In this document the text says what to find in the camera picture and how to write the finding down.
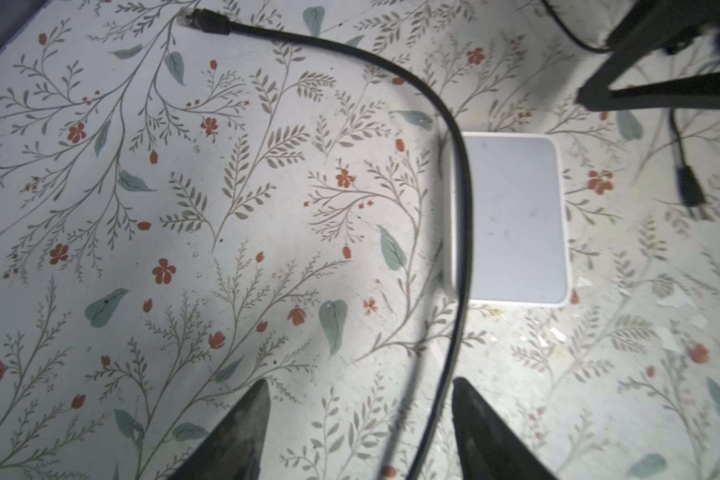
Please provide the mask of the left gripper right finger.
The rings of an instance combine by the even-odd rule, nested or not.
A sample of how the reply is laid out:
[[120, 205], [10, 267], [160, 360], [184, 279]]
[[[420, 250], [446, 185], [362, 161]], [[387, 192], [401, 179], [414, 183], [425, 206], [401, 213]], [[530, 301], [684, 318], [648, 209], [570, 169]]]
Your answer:
[[465, 378], [453, 380], [452, 418], [465, 480], [555, 480]]

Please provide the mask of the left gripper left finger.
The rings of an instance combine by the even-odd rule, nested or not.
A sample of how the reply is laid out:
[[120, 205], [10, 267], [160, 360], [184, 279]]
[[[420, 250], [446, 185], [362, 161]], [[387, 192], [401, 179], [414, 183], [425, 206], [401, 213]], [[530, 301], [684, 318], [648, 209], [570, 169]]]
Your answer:
[[258, 479], [270, 410], [268, 383], [258, 380], [170, 479]]

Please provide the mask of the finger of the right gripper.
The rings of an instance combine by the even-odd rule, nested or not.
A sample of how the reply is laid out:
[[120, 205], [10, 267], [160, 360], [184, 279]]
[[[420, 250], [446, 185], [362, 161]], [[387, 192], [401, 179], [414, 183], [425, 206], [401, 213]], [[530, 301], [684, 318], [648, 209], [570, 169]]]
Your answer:
[[636, 1], [576, 101], [593, 112], [720, 110], [720, 1]]

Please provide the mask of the white network switch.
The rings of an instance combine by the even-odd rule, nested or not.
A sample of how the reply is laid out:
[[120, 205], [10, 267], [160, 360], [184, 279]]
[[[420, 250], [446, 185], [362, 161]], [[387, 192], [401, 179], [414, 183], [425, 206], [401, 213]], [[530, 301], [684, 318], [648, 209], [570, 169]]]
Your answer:
[[560, 149], [547, 135], [465, 132], [475, 305], [559, 307], [572, 285]]

